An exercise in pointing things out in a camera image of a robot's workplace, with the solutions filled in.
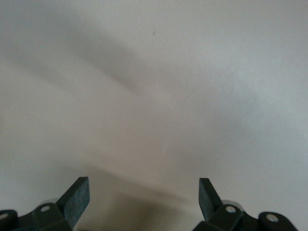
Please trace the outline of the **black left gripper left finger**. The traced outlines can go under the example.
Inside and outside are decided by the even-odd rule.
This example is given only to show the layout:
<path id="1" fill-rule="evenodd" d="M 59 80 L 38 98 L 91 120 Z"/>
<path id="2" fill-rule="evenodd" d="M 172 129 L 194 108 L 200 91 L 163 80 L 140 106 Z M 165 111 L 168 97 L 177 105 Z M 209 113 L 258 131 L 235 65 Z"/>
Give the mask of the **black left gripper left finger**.
<path id="1" fill-rule="evenodd" d="M 71 231 L 90 202 L 88 177 L 79 177 L 55 202 L 18 218 L 18 231 Z"/>

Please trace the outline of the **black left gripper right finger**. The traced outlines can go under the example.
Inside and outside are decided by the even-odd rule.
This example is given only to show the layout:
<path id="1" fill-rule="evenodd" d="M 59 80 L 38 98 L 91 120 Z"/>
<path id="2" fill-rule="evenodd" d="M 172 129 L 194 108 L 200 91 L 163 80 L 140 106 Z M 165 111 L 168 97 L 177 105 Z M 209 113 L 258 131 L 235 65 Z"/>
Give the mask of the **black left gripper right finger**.
<path id="1" fill-rule="evenodd" d="M 238 206 L 224 204 L 208 178 L 199 179 L 199 206 L 204 220 L 196 231 L 257 231 L 258 220 Z"/>

